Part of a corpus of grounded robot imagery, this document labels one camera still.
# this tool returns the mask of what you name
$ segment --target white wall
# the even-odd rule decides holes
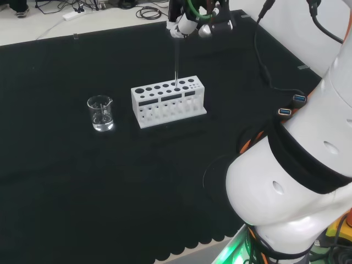
[[[230,8],[243,9],[256,20],[264,2],[231,0]],[[322,0],[317,18],[327,30],[343,39],[349,14],[350,9],[342,0]],[[261,20],[261,26],[320,76],[325,74],[341,46],[314,25],[306,0],[276,0]]]

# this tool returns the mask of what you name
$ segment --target white test tube rack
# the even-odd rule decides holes
[[[131,89],[132,107],[140,128],[206,114],[204,86],[197,76]]]

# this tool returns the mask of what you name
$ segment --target usb port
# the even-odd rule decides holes
[[[291,115],[291,110],[290,109],[285,109],[285,108],[280,108],[279,109],[279,114],[283,114],[284,116],[290,116]]]
[[[295,95],[295,96],[293,96],[293,100],[300,101],[300,102],[305,102],[307,100],[307,98],[305,96],[302,96],[302,95]]]

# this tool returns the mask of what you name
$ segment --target green cable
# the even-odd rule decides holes
[[[199,14],[198,11],[193,6],[192,0],[187,0],[187,2],[188,2],[188,5],[189,5],[190,9],[193,12],[193,14],[195,14],[196,17],[198,17],[200,19],[209,19],[209,18],[211,18],[211,15],[201,15],[201,14]]]

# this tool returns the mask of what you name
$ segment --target floor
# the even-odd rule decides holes
[[[58,2],[51,2],[45,7],[42,7],[44,12],[57,11]],[[42,36],[41,39],[50,37],[68,36],[72,34],[82,34],[93,31],[123,28],[126,26],[134,26],[148,23],[155,23],[159,21],[166,21],[167,17],[162,15],[156,20],[145,20],[136,17],[135,13],[139,7],[129,10],[122,10],[119,8],[112,8],[100,11],[87,11],[87,14],[71,21],[64,21],[62,16],[73,11],[71,6],[65,7],[61,12],[56,14],[44,15],[35,8],[35,2],[28,3],[30,13],[27,18],[18,19],[15,16],[15,11],[6,8],[0,11],[0,46],[33,41],[53,26],[49,32]],[[141,6],[152,6],[153,4],[141,4]],[[161,3],[161,10],[167,13],[167,3]]]

